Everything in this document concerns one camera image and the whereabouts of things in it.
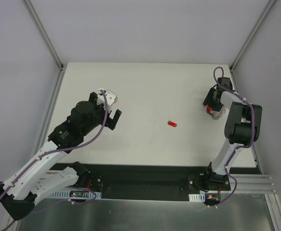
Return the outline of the red-handled metal keyring organizer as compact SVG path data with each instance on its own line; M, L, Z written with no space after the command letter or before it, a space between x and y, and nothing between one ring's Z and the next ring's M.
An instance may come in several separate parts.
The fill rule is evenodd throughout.
M227 107L222 106L220 111L213 111L210 106L206 106L206 113L209 114L212 119L214 120L219 120L225 113L226 113Z

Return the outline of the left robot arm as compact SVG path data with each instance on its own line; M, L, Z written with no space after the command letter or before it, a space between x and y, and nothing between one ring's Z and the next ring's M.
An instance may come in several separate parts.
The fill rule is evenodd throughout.
M13 220L26 217L44 198L68 186L84 187L89 183L89 171L80 162L74 162L61 172L44 180L41 177L70 152L92 143L84 138L96 127L114 130L121 116L111 107L118 97L110 90L92 92L89 99L80 101L71 109L66 120L54 128L41 149L12 177L0 181L0 203Z

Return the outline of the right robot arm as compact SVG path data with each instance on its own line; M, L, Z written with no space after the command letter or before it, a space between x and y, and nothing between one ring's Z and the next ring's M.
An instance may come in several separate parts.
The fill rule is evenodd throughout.
M215 120L220 119L226 110L228 116L224 128L225 142L201 177L201 186L206 192L222 187L229 180L230 168L239 153L257 141L262 118L262 107L247 102L234 91L228 77L219 77L216 81L202 104L206 113Z

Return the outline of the red key fob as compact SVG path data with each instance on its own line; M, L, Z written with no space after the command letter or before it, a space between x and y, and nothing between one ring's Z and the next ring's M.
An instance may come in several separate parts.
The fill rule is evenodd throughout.
M172 126L172 127L177 127L177 124L175 123L175 122L173 122L173 121L171 121L171 120L169 120L168 122L167 122L167 124L169 125L169 126Z

